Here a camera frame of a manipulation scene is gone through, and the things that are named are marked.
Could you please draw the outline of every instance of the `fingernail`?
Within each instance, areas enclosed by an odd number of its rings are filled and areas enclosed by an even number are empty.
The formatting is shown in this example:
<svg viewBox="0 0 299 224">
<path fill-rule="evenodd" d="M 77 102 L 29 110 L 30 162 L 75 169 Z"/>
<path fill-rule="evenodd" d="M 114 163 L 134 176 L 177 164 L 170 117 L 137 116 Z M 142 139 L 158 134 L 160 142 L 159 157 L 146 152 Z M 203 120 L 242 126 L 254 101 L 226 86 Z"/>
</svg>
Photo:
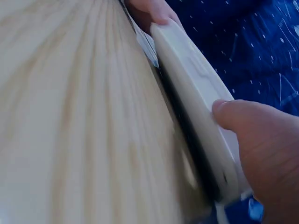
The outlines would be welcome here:
<svg viewBox="0 0 299 224">
<path fill-rule="evenodd" d="M 218 100 L 214 101 L 214 103 L 213 103 L 213 110 L 218 110 L 219 107 L 221 107 L 225 103 L 227 103 L 227 101 L 223 100 L 223 99 L 218 99 Z"/>
</svg>

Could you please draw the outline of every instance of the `wooden surface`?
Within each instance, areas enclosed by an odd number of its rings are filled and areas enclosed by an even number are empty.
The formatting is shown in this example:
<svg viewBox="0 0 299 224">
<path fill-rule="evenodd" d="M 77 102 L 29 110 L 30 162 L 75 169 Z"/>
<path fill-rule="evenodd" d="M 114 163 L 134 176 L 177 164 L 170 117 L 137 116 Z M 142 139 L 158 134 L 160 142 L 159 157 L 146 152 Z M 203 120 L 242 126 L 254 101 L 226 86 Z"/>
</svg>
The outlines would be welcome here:
<svg viewBox="0 0 299 224">
<path fill-rule="evenodd" d="M 2 224 L 181 224 L 185 144 L 116 0 L 0 0 Z"/>
</svg>

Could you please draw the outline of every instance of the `wood grain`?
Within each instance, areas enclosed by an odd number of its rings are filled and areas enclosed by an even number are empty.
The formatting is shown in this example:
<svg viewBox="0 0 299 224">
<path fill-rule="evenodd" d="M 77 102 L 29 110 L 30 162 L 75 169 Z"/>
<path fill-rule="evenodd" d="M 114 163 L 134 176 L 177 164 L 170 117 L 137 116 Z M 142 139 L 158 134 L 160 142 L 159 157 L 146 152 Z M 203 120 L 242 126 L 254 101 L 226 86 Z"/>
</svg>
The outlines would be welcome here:
<svg viewBox="0 0 299 224">
<path fill-rule="evenodd" d="M 181 224 L 180 130 L 115 0 L 0 0 L 0 221 Z"/>
</svg>

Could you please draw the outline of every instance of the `black edge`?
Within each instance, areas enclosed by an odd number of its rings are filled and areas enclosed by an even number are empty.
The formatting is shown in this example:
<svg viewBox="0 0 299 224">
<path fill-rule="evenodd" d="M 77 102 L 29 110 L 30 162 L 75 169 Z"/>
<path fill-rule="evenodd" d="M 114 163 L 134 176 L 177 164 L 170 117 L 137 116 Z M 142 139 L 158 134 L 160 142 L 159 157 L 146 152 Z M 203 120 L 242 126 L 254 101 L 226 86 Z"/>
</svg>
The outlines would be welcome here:
<svg viewBox="0 0 299 224">
<path fill-rule="evenodd" d="M 208 200 L 210 200 L 211 202 L 220 201 L 220 189 L 216 182 L 215 176 L 213 175 L 210 164 L 208 163 L 204 150 L 201 146 L 200 140 L 193 128 L 193 125 L 185 108 L 183 107 L 182 101 L 180 100 L 178 93 L 175 90 L 171 79 L 167 75 L 167 72 L 163 67 L 163 64 L 159 57 L 158 63 L 160 68 L 157 69 L 159 79 L 167 95 L 167 98 L 171 103 L 178 123 L 182 129 L 184 139 L 187 143 L 190 155 L 192 157 L 197 172 L 197 178 L 199 178 L 202 181 L 202 187 L 207 195 Z"/>
</svg>

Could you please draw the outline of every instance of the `hand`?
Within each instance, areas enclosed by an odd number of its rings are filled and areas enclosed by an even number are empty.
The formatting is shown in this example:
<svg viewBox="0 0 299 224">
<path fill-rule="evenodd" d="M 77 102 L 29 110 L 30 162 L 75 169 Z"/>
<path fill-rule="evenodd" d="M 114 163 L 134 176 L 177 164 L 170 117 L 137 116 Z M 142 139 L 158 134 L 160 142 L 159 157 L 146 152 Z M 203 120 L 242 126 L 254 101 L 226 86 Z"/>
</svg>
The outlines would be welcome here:
<svg viewBox="0 0 299 224">
<path fill-rule="evenodd" d="M 217 123 L 237 134 L 243 171 L 269 223 L 299 223 L 299 118 L 243 100 L 216 101 Z"/>
<path fill-rule="evenodd" d="M 125 4 L 139 27 L 147 33 L 151 22 L 166 25 L 169 19 L 173 19 L 183 27 L 177 14 L 165 0 L 125 0 Z"/>
</svg>

